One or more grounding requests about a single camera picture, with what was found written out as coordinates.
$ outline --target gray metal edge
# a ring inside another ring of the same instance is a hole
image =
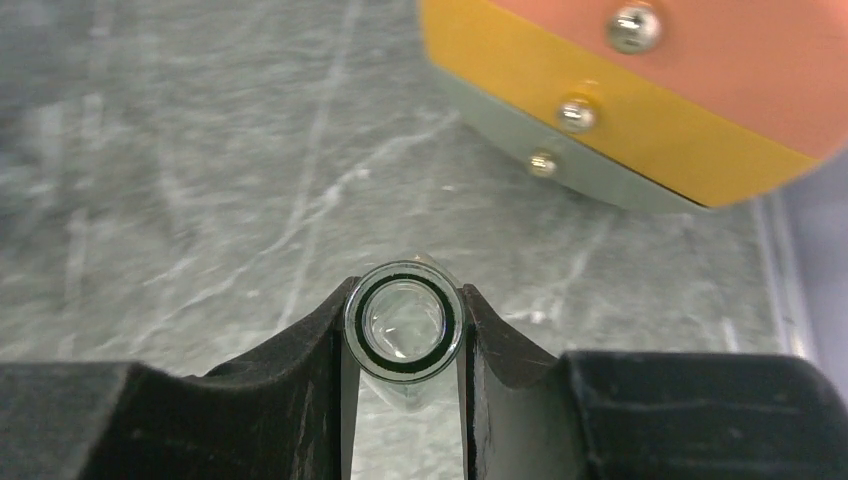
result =
[[[572,190],[627,210],[697,213],[706,208],[627,169],[524,112],[434,67],[436,81],[465,122],[521,162],[546,150],[557,159],[553,180]]]
[[[789,351],[815,363],[848,399],[848,155],[759,208]]]

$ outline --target black ring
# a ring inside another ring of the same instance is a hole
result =
[[[414,282],[418,282],[429,287],[433,294],[436,295],[436,298],[439,300],[439,303],[442,304],[442,311],[445,314],[445,331],[444,335],[442,335],[442,340],[436,345],[436,348],[434,348],[432,352],[412,362],[393,362],[391,360],[387,360],[379,353],[374,351],[374,348],[368,344],[368,341],[365,338],[365,306],[368,304],[368,300],[380,287],[396,280],[412,280]],[[450,304],[450,300],[448,299],[447,294],[432,281],[411,273],[396,273],[394,275],[389,275],[386,278],[380,279],[379,281],[374,283],[374,285],[372,285],[371,288],[369,288],[365,292],[365,294],[362,295],[359,301],[359,305],[356,307],[355,319],[356,340],[357,342],[359,342],[359,346],[362,347],[362,350],[365,352],[365,355],[381,368],[396,373],[407,374],[421,372],[437,364],[439,360],[441,360],[442,357],[444,357],[444,355],[448,352],[448,350],[450,350],[451,343],[453,342],[453,335],[457,328],[456,321],[453,315],[453,307]]]

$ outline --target screw head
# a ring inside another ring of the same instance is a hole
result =
[[[596,115],[588,104],[570,101],[559,108],[559,121],[568,133],[585,133],[595,126]]]
[[[557,165],[553,155],[539,151],[530,156],[527,168],[530,170],[530,174],[535,177],[549,178],[556,173]]]
[[[630,5],[616,12],[607,24],[607,41],[625,55],[644,53],[660,39],[662,25],[656,12],[647,5]]]

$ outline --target black holder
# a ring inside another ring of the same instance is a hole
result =
[[[0,479],[349,479],[359,366],[341,322],[355,281],[203,377],[0,365]],[[848,412],[802,359],[557,359],[474,286],[461,293],[468,480],[848,479]]]

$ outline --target vial rim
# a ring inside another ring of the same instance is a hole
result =
[[[442,335],[423,357],[411,362],[390,360],[367,339],[366,307],[374,294],[397,281],[411,281],[428,289],[440,303]],[[381,265],[354,286],[344,310],[345,341],[360,367],[368,374],[391,383],[418,383],[442,372],[454,359],[464,336],[465,306],[456,286],[438,269],[418,261]]]

